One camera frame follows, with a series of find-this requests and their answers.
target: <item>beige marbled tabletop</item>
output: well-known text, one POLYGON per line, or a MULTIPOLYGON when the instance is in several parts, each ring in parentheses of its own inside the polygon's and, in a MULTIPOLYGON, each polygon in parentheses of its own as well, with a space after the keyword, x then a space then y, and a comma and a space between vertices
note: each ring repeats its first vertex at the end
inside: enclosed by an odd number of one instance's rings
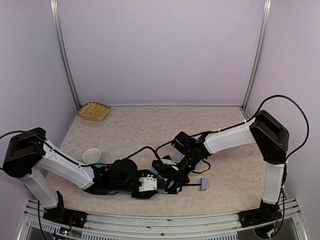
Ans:
MULTIPOLYGON (((114 107, 102 122, 76 117, 60 149, 77 158, 89 148, 102 152, 105 163, 122 159, 145 145, 156 148, 180 131, 196 134, 243 121, 237 107, 146 106, 114 107)), ((175 154, 168 145, 160 156, 175 154)), ((149 169, 153 153, 145 150, 131 158, 139 169, 149 169)), ((256 145, 219 152, 208 158, 210 171, 189 175, 191 183, 208 179, 207 191, 184 187, 178 195, 157 194, 149 200, 131 198, 129 193, 90 195, 52 173, 47 176, 59 190, 66 207, 110 214, 136 216, 187 216, 238 211, 258 207, 263 194, 265 163, 256 145)), ((196 170, 207 165, 200 163, 196 170)))

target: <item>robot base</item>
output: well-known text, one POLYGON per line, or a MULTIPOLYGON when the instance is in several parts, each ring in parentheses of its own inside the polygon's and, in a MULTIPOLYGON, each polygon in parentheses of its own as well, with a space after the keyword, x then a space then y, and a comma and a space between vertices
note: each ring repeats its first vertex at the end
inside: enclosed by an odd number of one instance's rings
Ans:
POLYGON ((246 228, 281 219, 282 214, 278 204, 272 205, 261 201, 259 208, 239 212, 239 218, 241 227, 246 228))
POLYGON ((85 213, 84 211, 77 211, 65 208, 62 195, 58 191, 57 194, 57 207, 52 209, 45 209, 43 218, 58 224, 83 229, 86 222, 87 213, 85 213))

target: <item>white wall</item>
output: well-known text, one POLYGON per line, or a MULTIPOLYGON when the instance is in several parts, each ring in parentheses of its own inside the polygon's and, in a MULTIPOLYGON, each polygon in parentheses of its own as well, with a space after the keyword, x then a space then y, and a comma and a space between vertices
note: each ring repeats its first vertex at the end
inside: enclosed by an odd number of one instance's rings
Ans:
MULTIPOLYGON (((48 0, 0 1, 0 135, 43 127, 60 144, 76 111, 48 0)), ((10 137, 0 140, 0 166, 10 137)), ((13 239, 29 193, 0 171, 0 239, 13 239)))
POLYGON ((83 104, 242 104, 264 0, 58 3, 83 104))
MULTIPOLYGON (((310 137, 288 164, 285 189, 296 197, 311 239, 320 234, 320 1, 272 1, 261 65, 248 106, 253 114, 260 102, 274 94, 292 97, 310 122, 310 137)), ((290 102, 265 105, 290 132, 292 151, 306 135, 301 114, 290 102)))

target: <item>white backdrop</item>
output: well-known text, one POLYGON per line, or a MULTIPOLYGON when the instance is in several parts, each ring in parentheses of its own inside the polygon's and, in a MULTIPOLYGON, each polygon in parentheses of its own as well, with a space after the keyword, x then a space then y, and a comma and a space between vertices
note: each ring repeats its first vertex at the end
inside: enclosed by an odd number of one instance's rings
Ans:
POLYGON ((82 104, 242 104, 263 0, 58 3, 82 104))

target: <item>metal frame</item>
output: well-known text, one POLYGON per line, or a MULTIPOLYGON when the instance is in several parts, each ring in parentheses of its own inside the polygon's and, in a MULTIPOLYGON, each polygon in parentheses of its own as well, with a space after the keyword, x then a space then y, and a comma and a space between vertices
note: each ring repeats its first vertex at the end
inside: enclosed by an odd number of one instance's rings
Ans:
POLYGON ((255 85, 255 81, 257 78, 257 73, 263 53, 263 48, 264 48, 264 42, 266 39, 266 33, 267 33, 267 28, 268 28, 268 22, 269 22, 269 15, 270 15, 270 8, 271 8, 271 0, 264 0, 264 8, 263 8, 263 15, 262 15, 262 22, 261 22, 261 28, 260 28, 260 33, 259 33, 259 38, 258 38, 258 45, 256 48, 255 52, 255 57, 254 57, 254 62, 253 62, 253 67, 251 70, 250 74, 250 80, 248 84, 248 88, 246 90, 244 100, 242 103, 242 109, 244 112, 246 112, 248 103, 250 100, 250 97, 252 95, 252 91, 255 85))
POLYGON ((76 110, 79 110, 81 108, 81 103, 79 100, 74 79, 71 74, 70 65, 67 57, 67 51, 64 43, 64 36, 63 36, 61 22, 60 22, 58 0, 50 0, 50 5, 51 5, 51 11, 52 11, 53 23, 55 26, 56 36, 58 39, 58 45, 61 53, 63 66, 64 66, 64 71, 67 78, 67 83, 71 92, 71 96, 72 96, 75 108, 76 110))
MULTIPOLYGON (((17 240, 25 240, 29 229, 39 228, 38 204, 30 199, 20 221, 17 240)), ((78 240, 227 240, 238 239, 239 231, 262 227, 269 223, 242 228, 237 212, 225 212, 191 216, 134 216, 106 214, 87 211, 87 221, 84 228, 73 227, 78 240)), ((308 240, 306 226, 302 218, 299 205, 295 198, 285 200, 285 219, 292 218, 299 240, 308 240)), ((51 232, 68 228, 41 218, 42 228, 51 232)))

